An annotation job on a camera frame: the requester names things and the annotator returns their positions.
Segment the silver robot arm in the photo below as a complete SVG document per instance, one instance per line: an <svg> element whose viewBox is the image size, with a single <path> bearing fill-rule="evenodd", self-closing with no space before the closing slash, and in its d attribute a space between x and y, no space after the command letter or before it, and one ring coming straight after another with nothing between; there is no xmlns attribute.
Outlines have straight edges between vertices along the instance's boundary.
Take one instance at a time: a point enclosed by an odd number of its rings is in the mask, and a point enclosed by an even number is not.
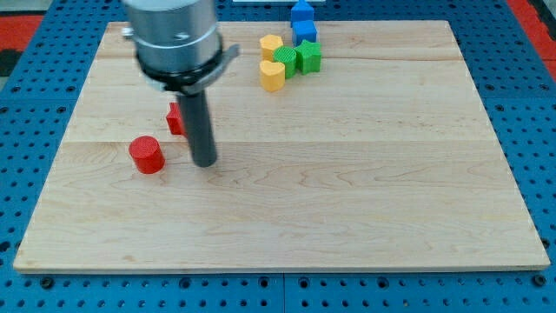
<svg viewBox="0 0 556 313"><path fill-rule="evenodd" d="M217 150L205 90L240 55L224 48L213 0L123 0L143 74L174 92L194 164L206 168Z"/></svg>

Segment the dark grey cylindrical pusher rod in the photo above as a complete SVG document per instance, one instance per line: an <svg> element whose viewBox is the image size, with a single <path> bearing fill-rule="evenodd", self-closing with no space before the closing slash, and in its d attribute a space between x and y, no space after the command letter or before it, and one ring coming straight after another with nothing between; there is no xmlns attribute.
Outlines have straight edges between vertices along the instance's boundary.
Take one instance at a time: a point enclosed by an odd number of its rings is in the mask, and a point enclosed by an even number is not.
<svg viewBox="0 0 556 313"><path fill-rule="evenodd" d="M217 150L205 91L176 95L194 164L206 168L217 160Z"/></svg>

